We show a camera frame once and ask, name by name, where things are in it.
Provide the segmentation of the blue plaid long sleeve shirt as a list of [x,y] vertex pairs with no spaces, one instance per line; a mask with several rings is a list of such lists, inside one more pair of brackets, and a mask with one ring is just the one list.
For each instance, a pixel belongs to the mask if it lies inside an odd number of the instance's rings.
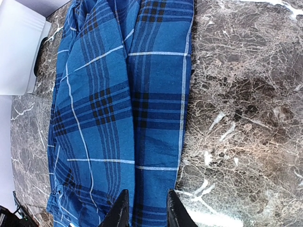
[[166,227],[191,78],[192,0],[73,0],[48,134],[56,227],[97,227],[127,190],[130,227]]

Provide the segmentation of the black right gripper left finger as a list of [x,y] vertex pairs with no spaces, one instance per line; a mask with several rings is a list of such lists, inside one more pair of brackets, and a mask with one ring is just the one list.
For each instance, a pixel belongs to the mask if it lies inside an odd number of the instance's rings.
[[99,227],[129,227],[129,192],[124,189]]

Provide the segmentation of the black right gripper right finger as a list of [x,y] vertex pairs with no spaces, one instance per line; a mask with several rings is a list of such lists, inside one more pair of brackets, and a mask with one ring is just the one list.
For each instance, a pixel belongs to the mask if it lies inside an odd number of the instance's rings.
[[173,189],[167,195],[167,226],[197,227]]

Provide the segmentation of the white plastic bin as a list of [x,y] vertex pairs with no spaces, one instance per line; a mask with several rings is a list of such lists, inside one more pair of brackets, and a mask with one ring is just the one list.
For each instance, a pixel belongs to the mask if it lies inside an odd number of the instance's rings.
[[35,64],[51,23],[15,0],[0,2],[0,93],[33,93]]

